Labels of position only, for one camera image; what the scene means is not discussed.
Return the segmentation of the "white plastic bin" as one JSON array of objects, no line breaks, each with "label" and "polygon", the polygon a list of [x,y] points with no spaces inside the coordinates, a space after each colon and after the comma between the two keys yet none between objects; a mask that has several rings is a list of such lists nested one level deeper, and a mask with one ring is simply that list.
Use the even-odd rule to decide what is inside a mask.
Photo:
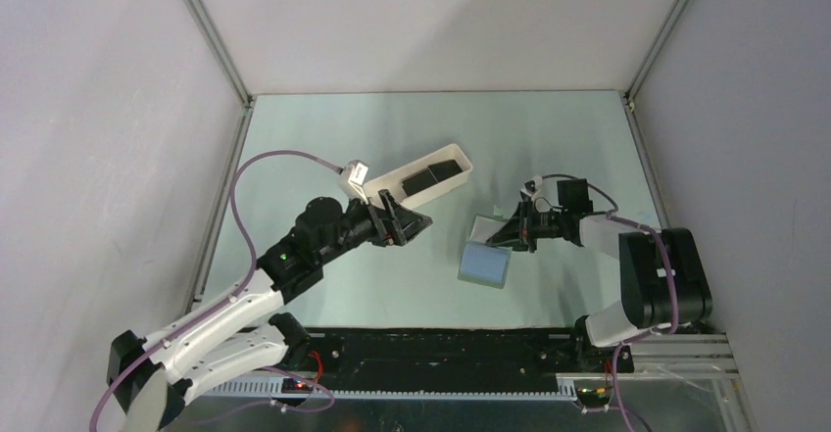
[{"label": "white plastic bin", "polygon": [[381,207],[380,191],[387,190],[407,209],[429,203],[465,184],[473,165],[456,143],[444,146],[364,184],[371,201]]}]

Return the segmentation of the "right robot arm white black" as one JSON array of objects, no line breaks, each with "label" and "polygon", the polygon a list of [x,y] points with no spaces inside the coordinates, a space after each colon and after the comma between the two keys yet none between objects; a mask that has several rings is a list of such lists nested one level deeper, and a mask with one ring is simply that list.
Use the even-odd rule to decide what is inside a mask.
[{"label": "right robot arm white black", "polygon": [[562,239],[617,260],[620,299],[584,315],[571,330],[573,364],[594,371],[610,349],[649,335],[672,334],[706,320],[713,299],[692,232],[653,228],[618,215],[618,205],[601,212],[584,178],[535,176],[524,184],[511,217],[486,239],[491,247],[533,253],[543,239]]}]

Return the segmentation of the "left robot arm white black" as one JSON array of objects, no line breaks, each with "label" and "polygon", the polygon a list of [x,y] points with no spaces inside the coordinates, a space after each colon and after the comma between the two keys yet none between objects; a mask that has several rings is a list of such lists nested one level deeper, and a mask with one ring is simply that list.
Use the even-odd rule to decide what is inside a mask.
[{"label": "left robot arm white black", "polygon": [[330,197],[313,199],[291,230],[213,301],[145,337],[130,330],[119,335],[111,344],[109,396],[130,412],[158,376],[163,385],[151,395],[162,408],[150,416],[159,430],[220,384],[265,367],[305,365],[310,336],[283,307],[349,251],[364,243],[405,246],[432,223],[387,190],[379,197],[379,206],[353,199],[347,207]]}]

